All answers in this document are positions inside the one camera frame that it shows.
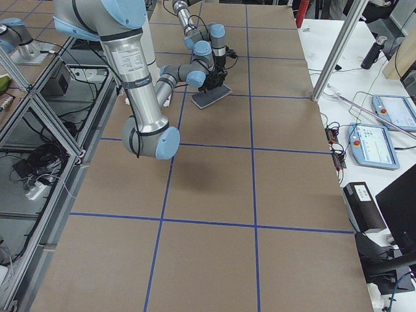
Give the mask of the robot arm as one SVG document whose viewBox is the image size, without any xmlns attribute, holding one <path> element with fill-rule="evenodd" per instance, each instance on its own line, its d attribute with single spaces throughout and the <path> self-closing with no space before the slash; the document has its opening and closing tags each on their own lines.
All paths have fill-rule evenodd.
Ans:
<svg viewBox="0 0 416 312">
<path fill-rule="evenodd" d="M 99 42 L 115 77 L 125 90 L 132 116 L 123 129 L 123 144 L 136 156 L 171 159 L 180 143 L 162 106 L 179 82 L 204 92 L 222 86 L 227 75 L 225 27 L 210 23 L 202 30 L 192 22 L 193 1 L 173 1 L 172 9 L 192 51 L 189 64 L 167 65 L 153 80 L 142 39 L 147 10 L 144 1 L 55 1 L 54 23 L 61 33 Z"/>
<path fill-rule="evenodd" d="M 226 44 L 226 29 L 220 23 L 206 24 L 201 17 L 191 14 L 189 7 L 195 1 L 172 1 L 168 13 L 178 18 L 184 34 L 184 43 L 192 51 L 189 69 L 178 76 L 199 89 L 214 89 L 227 77 L 227 58 L 238 59 L 236 52 Z"/>
</svg>

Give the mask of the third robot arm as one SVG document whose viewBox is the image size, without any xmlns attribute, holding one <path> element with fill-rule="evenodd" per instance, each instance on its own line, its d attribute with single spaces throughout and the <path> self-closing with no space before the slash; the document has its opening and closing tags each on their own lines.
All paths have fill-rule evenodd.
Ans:
<svg viewBox="0 0 416 312">
<path fill-rule="evenodd" d="M 15 64 L 40 66 L 52 47 L 35 41 L 19 18 L 1 20 L 1 48 Z"/>
</svg>

